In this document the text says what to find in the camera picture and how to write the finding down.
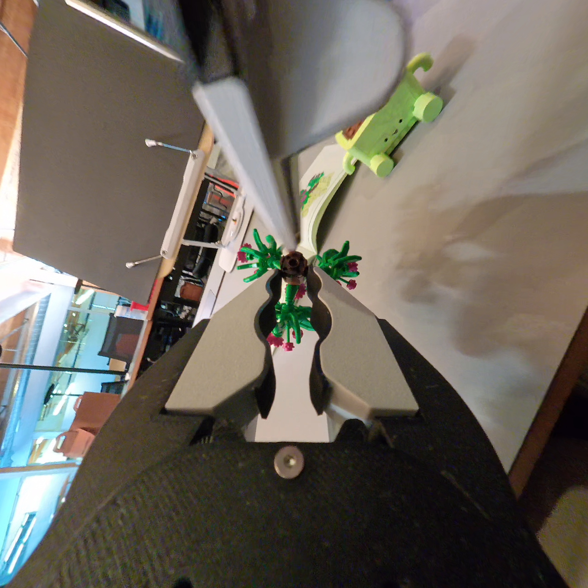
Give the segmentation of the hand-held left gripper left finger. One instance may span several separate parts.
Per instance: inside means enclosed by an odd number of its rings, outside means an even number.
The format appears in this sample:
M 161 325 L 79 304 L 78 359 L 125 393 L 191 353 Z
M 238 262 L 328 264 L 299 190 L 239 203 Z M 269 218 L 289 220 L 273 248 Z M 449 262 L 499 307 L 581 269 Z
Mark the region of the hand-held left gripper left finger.
M 166 402 L 169 413 L 268 417 L 276 379 L 267 337 L 281 289 L 280 272 L 268 272 L 210 318 Z

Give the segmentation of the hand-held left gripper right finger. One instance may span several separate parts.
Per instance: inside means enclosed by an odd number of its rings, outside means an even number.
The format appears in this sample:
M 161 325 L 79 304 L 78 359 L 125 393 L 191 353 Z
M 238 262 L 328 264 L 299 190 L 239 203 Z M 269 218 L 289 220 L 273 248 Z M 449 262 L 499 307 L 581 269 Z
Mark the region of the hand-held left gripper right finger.
M 309 380 L 318 415 L 372 422 L 419 406 L 375 314 L 324 270 L 310 268 L 311 325 L 319 336 Z

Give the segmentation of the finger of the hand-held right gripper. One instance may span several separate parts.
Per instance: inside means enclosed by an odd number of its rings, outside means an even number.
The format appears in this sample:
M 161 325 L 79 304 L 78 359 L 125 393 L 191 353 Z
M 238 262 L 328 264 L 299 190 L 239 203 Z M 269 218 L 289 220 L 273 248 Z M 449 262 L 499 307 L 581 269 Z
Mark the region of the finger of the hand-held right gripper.
M 285 181 L 279 179 L 269 158 L 246 84 L 238 77 L 196 82 L 192 95 L 257 215 L 287 251 L 294 251 L 298 239 L 287 207 Z

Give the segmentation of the green toy plant pink flowers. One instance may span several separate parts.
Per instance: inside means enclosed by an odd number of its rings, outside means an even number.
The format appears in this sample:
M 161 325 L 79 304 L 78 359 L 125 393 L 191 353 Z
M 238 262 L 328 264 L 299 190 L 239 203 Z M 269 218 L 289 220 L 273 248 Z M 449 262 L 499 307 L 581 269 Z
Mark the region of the green toy plant pink flowers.
M 350 254 L 348 240 L 340 249 L 327 249 L 308 261 L 300 251 L 283 253 L 282 246 L 270 234 L 262 240 L 259 231 L 254 229 L 252 238 L 253 244 L 245 242 L 239 248 L 236 268 L 253 271 L 243 279 L 244 283 L 253 283 L 271 271 L 279 271 L 283 282 L 282 294 L 274 307 L 276 324 L 267 340 L 271 346 L 290 352 L 301 342 L 305 332 L 314 331 L 311 307 L 300 304 L 300 300 L 307 295 L 309 269 L 321 269 L 337 284 L 354 290 L 359 276 L 358 263 L 362 257 Z

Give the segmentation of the white rounded tray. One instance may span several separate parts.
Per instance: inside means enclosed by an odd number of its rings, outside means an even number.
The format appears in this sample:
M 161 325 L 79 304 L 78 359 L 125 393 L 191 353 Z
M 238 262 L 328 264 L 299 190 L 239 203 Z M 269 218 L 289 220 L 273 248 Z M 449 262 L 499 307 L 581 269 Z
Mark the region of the white rounded tray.
M 254 207 L 245 195 L 236 195 L 220 240 L 222 247 L 217 255 L 219 266 L 226 273 L 230 273 L 237 263 L 253 211 Z

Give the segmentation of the open toy instruction booklet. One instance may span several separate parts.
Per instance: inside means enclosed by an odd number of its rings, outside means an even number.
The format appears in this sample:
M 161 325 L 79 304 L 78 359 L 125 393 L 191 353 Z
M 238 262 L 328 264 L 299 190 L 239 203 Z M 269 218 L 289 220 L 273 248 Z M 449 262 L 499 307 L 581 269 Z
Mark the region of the open toy instruction booklet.
M 319 253 L 318 229 L 326 209 L 347 177 L 342 163 L 345 150 L 338 144 L 324 147 L 299 182 L 300 238 L 297 250 L 307 260 Z

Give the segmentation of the brown chair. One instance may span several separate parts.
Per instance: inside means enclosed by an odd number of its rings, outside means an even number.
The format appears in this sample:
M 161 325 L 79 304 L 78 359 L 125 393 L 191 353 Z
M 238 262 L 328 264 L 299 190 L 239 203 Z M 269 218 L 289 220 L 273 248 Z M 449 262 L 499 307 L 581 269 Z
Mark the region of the brown chair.
M 54 452 L 66 458 L 83 458 L 102 426 L 121 401 L 120 394 L 85 392 L 74 404 L 69 430 L 55 438 Z

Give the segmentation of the lime green toy flowerpot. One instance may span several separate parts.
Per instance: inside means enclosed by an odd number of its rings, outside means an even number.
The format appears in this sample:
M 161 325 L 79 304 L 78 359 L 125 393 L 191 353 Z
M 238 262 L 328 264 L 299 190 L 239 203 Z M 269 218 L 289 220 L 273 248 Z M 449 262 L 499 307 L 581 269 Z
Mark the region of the lime green toy flowerpot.
M 417 122 L 432 122 L 441 113 L 441 97 L 425 91 L 415 77 L 416 70 L 428 71 L 433 63 L 428 53 L 414 56 L 386 104 L 336 134 L 337 143 L 345 150 L 342 166 L 346 174 L 355 172 L 357 160 L 378 177 L 388 176 L 394 168 L 392 152 L 412 127 Z

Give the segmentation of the dark grey divider panel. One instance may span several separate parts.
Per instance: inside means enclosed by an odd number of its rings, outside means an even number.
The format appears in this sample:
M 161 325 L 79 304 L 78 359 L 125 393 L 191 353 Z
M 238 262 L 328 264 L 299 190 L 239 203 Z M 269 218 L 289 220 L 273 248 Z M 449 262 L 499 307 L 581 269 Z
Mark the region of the dark grey divider panel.
M 204 119 L 181 62 L 41 1 L 26 69 L 15 252 L 147 303 Z

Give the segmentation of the person's beige trousers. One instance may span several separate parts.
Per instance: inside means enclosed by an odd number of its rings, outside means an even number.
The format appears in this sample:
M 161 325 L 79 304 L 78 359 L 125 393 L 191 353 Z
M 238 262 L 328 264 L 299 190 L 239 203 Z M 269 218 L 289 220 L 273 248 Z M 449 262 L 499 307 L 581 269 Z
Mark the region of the person's beige trousers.
M 568 586 L 587 587 L 587 487 L 567 489 L 537 536 Z

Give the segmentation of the white panel bracket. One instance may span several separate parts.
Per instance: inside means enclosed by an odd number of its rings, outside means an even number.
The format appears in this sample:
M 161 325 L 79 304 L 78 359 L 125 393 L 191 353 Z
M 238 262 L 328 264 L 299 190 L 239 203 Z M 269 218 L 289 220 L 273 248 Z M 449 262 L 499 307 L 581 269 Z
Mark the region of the white panel bracket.
M 191 151 L 189 155 L 179 196 L 160 248 L 163 259 L 175 259 L 177 250 L 180 248 L 186 225 L 194 208 L 195 197 L 202 183 L 206 164 L 205 155 L 201 149 Z

